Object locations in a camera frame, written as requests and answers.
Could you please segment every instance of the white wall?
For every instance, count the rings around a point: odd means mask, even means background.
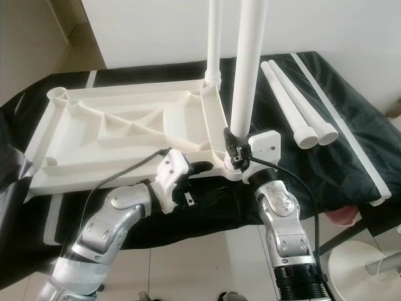
[[[83,0],[108,68],[206,59],[207,2]],[[236,55],[239,7],[224,1],[223,57]],[[270,0],[263,53],[319,51],[384,111],[401,96],[400,12],[399,0]]]
[[[46,0],[1,0],[0,105],[49,75],[67,46]]]

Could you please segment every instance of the cable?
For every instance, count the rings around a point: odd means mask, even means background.
[[[311,192],[311,190],[309,189],[309,187],[294,173],[292,173],[291,171],[289,171],[288,169],[285,169],[281,166],[278,166],[276,164],[255,158],[253,156],[247,156],[247,159],[268,167],[272,167],[275,168],[279,171],[283,171],[286,174],[290,175],[291,177],[293,177],[294,179],[296,179],[305,189],[305,191],[308,193],[310,199],[312,200],[313,204],[315,205],[315,214],[314,214],[314,220],[315,220],[315,261],[316,261],[316,266],[318,267],[318,270],[321,274],[323,274],[323,270],[321,269],[321,263],[320,263],[320,226],[319,226],[319,207],[318,207],[318,202],[315,200],[315,198],[313,197],[313,194]],[[329,296],[329,298],[331,298],[332,301],[336,301],[333,292],[331,291],[330,287],[327,284],[327,281],[322,281],[323,286]]]
[[[83,218],[85,216],[86,207],[88,206],[88,203],[89,203],[89,199],[90,199],[90,197],[92,196],[92,194],[96,190],[101,188],[104,184],[106,184],[106,183],[108,183],[108,182],[110,182],[110,181],[112,181],[112,180],[114,180],[114,179],[116,179],[116,178],[118,178],[118,177],[120,177],[120,176],[122,176],[122,175],[124,175],[124,174],[126,174],[128,172],[130,172],[130,171],[133,171],[134,169],[137,169],[138,167],[141,167],[142,165],[148,163],[150,160],[152,160],[153,158],[157,157],[158,155],[165,156],[170,150],[171,150],[171,148],[159,149],[157,152],[154,152],[153,154],[151,154],[150,156],[148,156],[144,160],[142,160],[142,161],[140,161],[140,162],[128,167],[127,169],[124,169],[123,171],[120,171],[120,172],[118,172],[118,173],[116,173],[116,174],[104,179],[102,182],[97,184],[96,187],[91,190],[91,192],[89,193],[89,195],[88,195],[88,197],[87,197],[87,199],[85,201],[85,205],[84,205],[83,211],[82,211],[80,227],[78,228],[78,234],[81,232],[82,222],[83,222]]]

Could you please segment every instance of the white pipe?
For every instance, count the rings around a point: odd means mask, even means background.
[[[251,126],[268,0],[242,0],[230,130],[239,143]]]
[[[217,85],[220,89],[222,0],[209,0],[209,27],[207,31],[206,85]]]
[[[310,149],[315,146],[319,141],[318,135],[308,124],[306,124],[304,118],[298,112],[298,109],[280,84],[280,81],[274,74],[270,65],[264,61],[261,63],[261,68],[264,76],[269,82],[274,96],[276,96],[277,101],[280,104],[281,110],[283,111],[289,126],[294,132],[294,140],[297,145],[301,149]]]
[[[334,126],[328,122],[325,122],[323,118],[321,118],[319,113],[311,106],[309,101],[306,100],[306,98],[296,88],[294,83],[289,80],[289,78],[285,75],[282,69],[280,69],[275,61],[269,60],[268,63],[303,118],[305,118],[306,122],[318,134],[319,144],[327,145],[334,142],[338,137],[338,132]]]

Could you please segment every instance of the white tape strip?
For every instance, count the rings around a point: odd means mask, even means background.
[[[97,71],[89,72],[88,81],[86,82],[85,88],[93,88],[93,84],[95,83],[96,73],[98,72]]]
[[[62,200],[63,194],[54,194],[51,197],[48,218],[46,219],[46,226],[44,226],[43,231],[43,242],[49,246],[60,245],[55,241],[55,238]]]
[[[309,80],[312,87],[315,89],[316,93],[320,97],[321,102],[327,108],[327,111],[329,111],[331,116],[334,118],[338,127],[343,132],[345,138],[347,139],[348,143],[350,144],[352,150],[359,158],[359,161],[362,163],[362,166],[366,169],[370,178],[375,183],[381,197],[378,200],[371,202],[370,204],[372,206],[378,206],[378,205],[382,204],[386,199],[391,197],[391,192],[388,189],[386,183],[384,182],[384,180],[382,179],[382,177],[380,176],[378,171],[375,169],[375,166],[373,166],[372,162],[370,161],[370,159],[368,158],[366,153],[363,151],[361,145],[358,143],[358,141],[352,134],[351,130],[348,128],[348,126],[346,125],[344,120],[340,117],[340,114],[338,114],[338,112],[334,108],[333,104],[330,102],[330,100],[328,99],[328,97],[326,96],[324,91],[321,89],[318,82],[315,80],[315,78],[310,73],[308,68],[302,62],[301,58],[299,58],[299,56],[296,53],[292,53],[291,56],[293,57],[294,61],[298,64],[298,66],[301,69],[301,71],[303,72],[303,74]]]

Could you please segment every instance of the white plastic tray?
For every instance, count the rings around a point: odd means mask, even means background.
[[[29,196],[93,189],[101,180],[173,147],[190,162],[224,167],[227,126],[216,86],[203,80],[66,90],[54,88],[26,150],[37,169]],[[153,180],[154,159],[105,187]]]

